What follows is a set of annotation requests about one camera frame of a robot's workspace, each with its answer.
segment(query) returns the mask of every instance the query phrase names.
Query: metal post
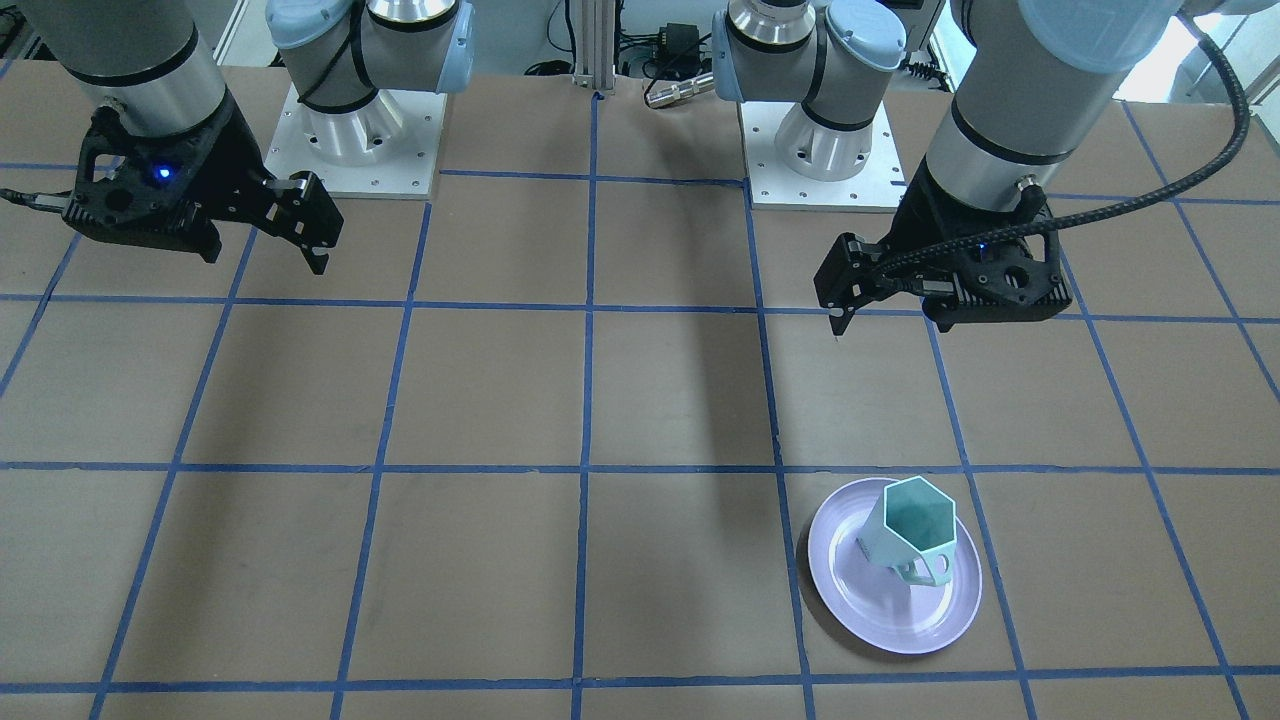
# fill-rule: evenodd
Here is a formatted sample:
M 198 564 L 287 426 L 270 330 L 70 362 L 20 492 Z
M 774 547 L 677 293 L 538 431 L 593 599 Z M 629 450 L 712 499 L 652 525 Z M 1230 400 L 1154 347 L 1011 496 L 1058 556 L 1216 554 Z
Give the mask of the metal post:
M 573 82 L 600 92 L 613 92 L 613 54 L 617 0 L 579 0 L 577 64 Z

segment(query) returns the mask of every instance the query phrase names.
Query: light green mug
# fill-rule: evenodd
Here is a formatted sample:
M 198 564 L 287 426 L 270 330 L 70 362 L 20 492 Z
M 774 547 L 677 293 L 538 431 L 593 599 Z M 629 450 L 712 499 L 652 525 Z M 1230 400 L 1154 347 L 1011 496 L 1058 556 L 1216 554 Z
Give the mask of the light green mug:
M 919 475 L 899 480 L 881 491 L 858 544 L 906 583 L 945 585 L 956 556 L 956 503 Z

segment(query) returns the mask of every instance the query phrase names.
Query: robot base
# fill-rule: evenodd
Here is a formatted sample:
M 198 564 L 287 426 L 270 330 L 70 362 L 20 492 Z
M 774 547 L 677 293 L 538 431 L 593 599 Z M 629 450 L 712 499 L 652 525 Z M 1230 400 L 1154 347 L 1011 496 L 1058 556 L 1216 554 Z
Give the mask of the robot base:
M 893 213 L 906 178 L 897 159 L 897 145 L 881 105 L 876 111 L 876 145 L 856 176 L 838 182 L 806 178 L 782 161 L 774 137 L 794 102 L 742 102 L 742 146 L 751 178 L 751 204 L 773 210 L 836 210 L 845 213 Z
M 298 91 L 291 86 L 266 154 L 268 169 L 278 177 L 310 169 L 320 176 L 333 197 L 430 200 L 448 96 L 402 90 L 384 92 L 390 92 L 406 119 L 404 135 L 387 160 L 366 167 L 326 163 L 311 150 Z

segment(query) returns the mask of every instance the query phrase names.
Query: purple plate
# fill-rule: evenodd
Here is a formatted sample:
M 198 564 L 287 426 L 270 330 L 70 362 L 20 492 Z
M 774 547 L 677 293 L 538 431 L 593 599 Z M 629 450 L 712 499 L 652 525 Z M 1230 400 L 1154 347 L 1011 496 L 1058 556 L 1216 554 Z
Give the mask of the purple plate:
M 893 482 L 856 480 L 823 501 L 809 528 L 809 568 L 822 601 L 851 633 L 890 652 L 922 655 L 969 629 L 982 602 L 982 564 L 959 518 L 956 564 L 946 585 L 910 585 L 892 569 L 868 562 L 858 530 Z

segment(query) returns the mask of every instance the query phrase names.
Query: white mounting plate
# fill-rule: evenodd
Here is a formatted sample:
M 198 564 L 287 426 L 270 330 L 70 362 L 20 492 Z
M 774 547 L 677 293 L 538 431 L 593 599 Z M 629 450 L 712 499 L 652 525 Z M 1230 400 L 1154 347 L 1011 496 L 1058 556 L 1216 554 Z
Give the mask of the white mounting plate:
M 406 135 L 397 141 L 398 146 L 385 160 L 374 165 L 348 167 L 328 163 L 311 150 L 302 106 L 298 105 L 298 91 L 289 86 L 280 122 L 266 154 L 266 169 L 280 178 L 298 170 L 311 170 L 320 176 L 325 190 L 334 197 L 430 200 L 448 95 L 402 90 L 389 92 L 404 111 Z
M 794 102 L 742 102 L 742 147 L 751 178 L 751 204 L 762 210 L 836 210 L 893 213 L 906 192 L 906 176 L 884 105 L 876 111 L 876 142 L 863 172 L 850 179 L 822 182 L 788 168 L 773 138 Z

